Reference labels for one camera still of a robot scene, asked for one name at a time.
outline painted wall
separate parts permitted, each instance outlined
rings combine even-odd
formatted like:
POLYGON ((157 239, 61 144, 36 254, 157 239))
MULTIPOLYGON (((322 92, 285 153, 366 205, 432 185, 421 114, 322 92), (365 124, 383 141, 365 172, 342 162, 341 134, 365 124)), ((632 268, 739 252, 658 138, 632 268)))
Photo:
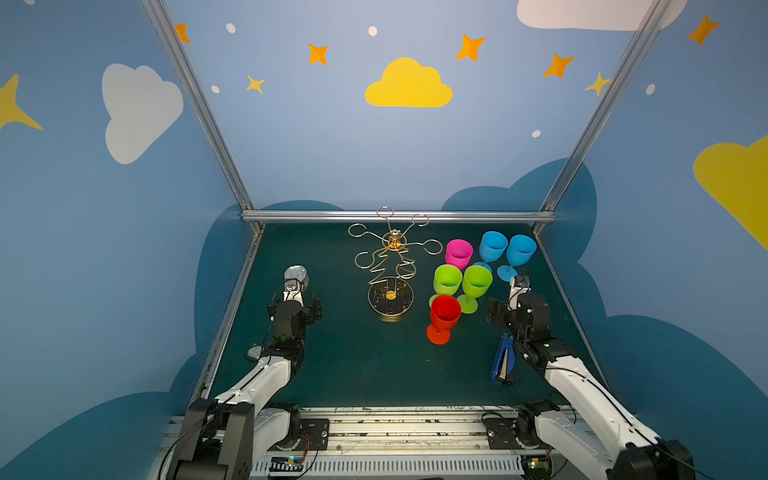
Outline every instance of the painted wall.
POLYGON ((166 3, 256 207, 537 210, 650 0, 166 3))
POLYGON ((145 478, 250 229, 139 0, 0 6, 0 478, 145 478))
POLYGON ((768 468, 767 16, 688 2, 542 234, 617 397, 714 478, 768 468))

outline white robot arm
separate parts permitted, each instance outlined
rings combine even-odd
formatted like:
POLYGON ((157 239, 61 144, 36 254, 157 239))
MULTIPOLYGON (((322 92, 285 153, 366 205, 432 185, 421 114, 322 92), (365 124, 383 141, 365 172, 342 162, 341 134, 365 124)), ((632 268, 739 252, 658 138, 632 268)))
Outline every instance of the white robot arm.
POLYGON ((549 445, 590 480, 695 480, 693 459, 676 440, 664 441, 635 418, 551 336, 549 305, 531 293, 527 277, 510 282, 507 303, 491 302, 489 320, 508 327, 515 351, 579 412, 594 436, 551 402, 525 404, 515 421, 522 445, 549 445))
MULTIPOLYGON (((282 295, 267 307, 273 337, 261 358, 226 392, 190 405, 165 478, 246 480, 253 459, 272 445, 290 450, 299 444, 298 408, 270 400, 296 375, 304 357, 306 326, 322 316, 319 300, 304 306, 306 286, 303 267, 286 271, 282 295)), ((158 480, 163 473, 161 465, 158 480)))

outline metal rail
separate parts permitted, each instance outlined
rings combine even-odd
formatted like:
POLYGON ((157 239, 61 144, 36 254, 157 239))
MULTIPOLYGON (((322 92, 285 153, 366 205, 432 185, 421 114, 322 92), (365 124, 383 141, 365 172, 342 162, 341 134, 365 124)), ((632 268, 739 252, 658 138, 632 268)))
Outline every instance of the metal rail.
MULTIPOLYGON (((394 221, 410 221, 415 214, 425 214, 432 222, 450 223, 548 223, 554 212, 448 212, 397 210, 394 221)), ((265 222, 360 222, 386 221, 375 210, 244 210, 243 219, 265 222)))

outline dark green table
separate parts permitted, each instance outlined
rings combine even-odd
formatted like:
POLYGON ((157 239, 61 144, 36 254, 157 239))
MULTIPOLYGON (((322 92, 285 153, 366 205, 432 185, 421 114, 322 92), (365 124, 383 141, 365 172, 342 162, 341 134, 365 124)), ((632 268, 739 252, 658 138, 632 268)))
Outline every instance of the dark green table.
MULTIPOLYGON (((411 309, 396 323, 387 323, 367 300, 371 273, 357 268, 354 256, 373 251, 380 242, 371 236, 353 238, 347 223, 269 224, 259 245, 243 299, 237 311, 212 394, 230 388, 255 364, 244 353, 262 342, 269 326, 266 305, 282 292, 283 271, 304 265, 310 276, 309 294, 323 301, 323 318, 307 327, 306 356, 301 370, 274 397, 302 407, 310 406, 491 406, 518 405, 549 397, 552 388, 530 366, 518 360, 517 382, 504 386, 489 374, 499 338, 504 332, 485 320, 488 298, 506 300, 508 284, 494 275, 494 283, 472 315, 462 315, 444 346, 427 340, 429 305, 434 293, 432 278, 445 254, 428 255, 421 247, 409 257, 419 269, 409 280, 415 293, 411 309)), ((371 231, 386 232, 384 223, 368 223, 371 231)), ((431 223, 409 232, 410 241, 429 238, 446 245, 462 238, 475 247, 470 264, 480 261, 477 252, 482 234, 497 230, 508 237, 531 235, 525 224, 475 225, 431 223)), ((495 268, 506 262, 502 257, 495 268)), ((394 263, 389 261, 390 270, 394 263)), ((517 268, 531 278, 531 286, 551 307, 553 334, 571 346, 596 374, 584 342, 547 267, 537 251, 517 268)), ((559 396, 553 401, 561 402, 559 396)))

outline blue stapler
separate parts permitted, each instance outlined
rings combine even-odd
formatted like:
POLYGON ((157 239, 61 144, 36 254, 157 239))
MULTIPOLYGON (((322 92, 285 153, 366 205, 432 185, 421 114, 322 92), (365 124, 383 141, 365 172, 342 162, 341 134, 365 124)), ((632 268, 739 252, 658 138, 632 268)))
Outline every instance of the blue stapler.
POLYGON ((496 358, 491 368, 491 380, 501 380, 503 383, 513 383, 512 369, 515 367, 515 349, 512 348, 512 337, 508 333, 498 341, 496 358))

